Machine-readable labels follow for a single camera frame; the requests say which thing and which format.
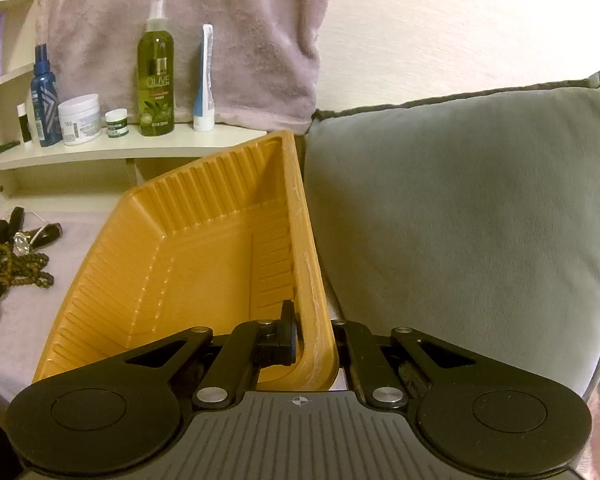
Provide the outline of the orange plastic tray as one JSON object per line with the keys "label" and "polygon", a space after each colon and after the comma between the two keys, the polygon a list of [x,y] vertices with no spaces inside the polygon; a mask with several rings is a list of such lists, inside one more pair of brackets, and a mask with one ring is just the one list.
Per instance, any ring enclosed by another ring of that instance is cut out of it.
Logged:
{"label": "orange plastic tray", "polygon": [[44,379],[194,326],[225,335],[294,304],[294,364],[268,391],[320,391],[338,356],[294,136],[277,131],[125,192],[83,260],[35,371]]}

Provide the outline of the lilac fleece mat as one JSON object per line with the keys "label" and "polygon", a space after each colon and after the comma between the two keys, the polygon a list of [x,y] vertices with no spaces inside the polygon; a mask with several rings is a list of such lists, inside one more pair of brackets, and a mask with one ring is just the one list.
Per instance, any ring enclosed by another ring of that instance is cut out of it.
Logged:
{"label": "lilac fleece mat", "polygon": [[5,401],[32,382],[59,308],[107,218],[106,212],[84,211],[27,216],[28,229],[46,220],[61,225],[62,237],[43,249],[50,257],[51,288],[17,286],[0,298],[0,397]]}

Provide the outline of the grey cushion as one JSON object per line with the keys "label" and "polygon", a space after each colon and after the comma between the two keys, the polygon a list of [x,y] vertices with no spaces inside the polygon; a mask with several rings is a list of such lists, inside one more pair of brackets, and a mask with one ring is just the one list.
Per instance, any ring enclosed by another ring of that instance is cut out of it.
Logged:
{"label": "grey cushion", "polygon": [[346,318],[600,382],[600,72],[320,110],[303,182]]}

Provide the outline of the cream wooden shelf unit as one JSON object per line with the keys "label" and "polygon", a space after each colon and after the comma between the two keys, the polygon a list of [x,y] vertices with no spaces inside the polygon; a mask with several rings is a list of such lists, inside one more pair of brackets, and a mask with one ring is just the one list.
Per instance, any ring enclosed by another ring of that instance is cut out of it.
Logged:
{"label": "cream wooden shelf unit", "polygon": [[[29,103],[38,0],[0,0],[4,14],[0,75],[0,144],[20,137],[16,107]],[[173,132],[145,138],[136,127],[121,139],[106,134],[85,144],[50,148],[19,145],[0,155],[0,211],[23,206],[43,211],[110,211],[129,188],[165,171],[234,145],[260,131],[218,125],[210,133],[176,125]]]}

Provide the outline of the small green-label jar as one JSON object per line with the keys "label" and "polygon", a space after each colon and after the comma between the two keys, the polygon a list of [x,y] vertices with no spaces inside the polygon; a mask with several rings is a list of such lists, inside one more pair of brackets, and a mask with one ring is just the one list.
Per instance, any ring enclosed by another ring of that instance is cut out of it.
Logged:
{"label": "small green-label jar", "polygon": [[114,110],[108,110],[105,114],[107,136],[110,138],[120,138],[129,133],[129,116],[126,108],[120,107]]}

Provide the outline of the white cream jar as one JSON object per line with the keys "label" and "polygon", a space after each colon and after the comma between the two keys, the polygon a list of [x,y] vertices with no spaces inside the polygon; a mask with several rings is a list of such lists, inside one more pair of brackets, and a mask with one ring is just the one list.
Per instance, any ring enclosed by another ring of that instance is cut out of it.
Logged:
{"label": "white cream jar", "polygon": [[66,145],[79,145],[96,139],[102,132],[99,95],[84,94],[60,103],[58,117]]}

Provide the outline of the blue white tube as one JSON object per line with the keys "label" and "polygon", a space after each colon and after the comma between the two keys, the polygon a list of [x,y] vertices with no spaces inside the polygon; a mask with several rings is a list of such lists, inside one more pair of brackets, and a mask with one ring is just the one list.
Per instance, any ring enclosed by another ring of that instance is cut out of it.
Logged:
{"label": "blue white tube", "polygon": [[209,132],[215,126],[215,106],[211,76],[214,39],[213,25],[209,23],[203,24],[201,31],[199,84],[194,104],[193,125],[195,131]]}

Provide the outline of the black white lip balm stick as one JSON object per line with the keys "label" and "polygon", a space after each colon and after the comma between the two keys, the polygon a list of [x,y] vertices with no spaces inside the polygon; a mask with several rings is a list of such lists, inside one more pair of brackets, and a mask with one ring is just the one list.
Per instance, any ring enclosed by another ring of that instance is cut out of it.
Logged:
{"label": "black white lip balm stick", "polygon": [[20,103],[17,105],[17,114],[20,125],[20,133],[22,136],[22,144],[25,148],[30,148],[33,145],[33,142],[31,130],[29,127],[26,104]]}

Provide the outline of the blue spray bottle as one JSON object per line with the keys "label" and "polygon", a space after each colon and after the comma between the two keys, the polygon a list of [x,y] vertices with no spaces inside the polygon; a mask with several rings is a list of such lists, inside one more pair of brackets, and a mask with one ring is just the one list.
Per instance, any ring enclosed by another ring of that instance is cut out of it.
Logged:
{"label": "blue spray bottle", "polygon": [[42,148],[48,148],[62,140],[58,116],[56,77],[50,67],[46,44],[38,44],[34,51],[31,98],[36,131]]}

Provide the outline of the green olive spray bottle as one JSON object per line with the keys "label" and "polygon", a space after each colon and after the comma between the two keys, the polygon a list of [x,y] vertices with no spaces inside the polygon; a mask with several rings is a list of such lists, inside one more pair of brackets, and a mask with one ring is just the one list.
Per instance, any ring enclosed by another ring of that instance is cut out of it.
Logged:
{"label": "green olive spray bottle", "polygon": [[151,0],[137,44],[137,110],[143,136],[163,136],[174,128],[174,41],[168,31],[166,0]]}

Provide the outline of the lilac fleece blanket on wall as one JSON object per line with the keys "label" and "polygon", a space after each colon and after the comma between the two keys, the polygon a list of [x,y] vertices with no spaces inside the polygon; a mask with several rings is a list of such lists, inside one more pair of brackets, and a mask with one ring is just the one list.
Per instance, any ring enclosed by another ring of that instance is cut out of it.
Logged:
{"label": "lilac fleece blanket on wall", "polygon": [[[328,0],[164,0],[174,41],[174,115],[190,122],[204,24],[212,25],[212,96],[218,122],[305,132],[316,107],[317,37]],[[136,48],[151,0],[38,0],[36,39],[45,44],[68,100],[95,93],[104,110],[137,99]]]}

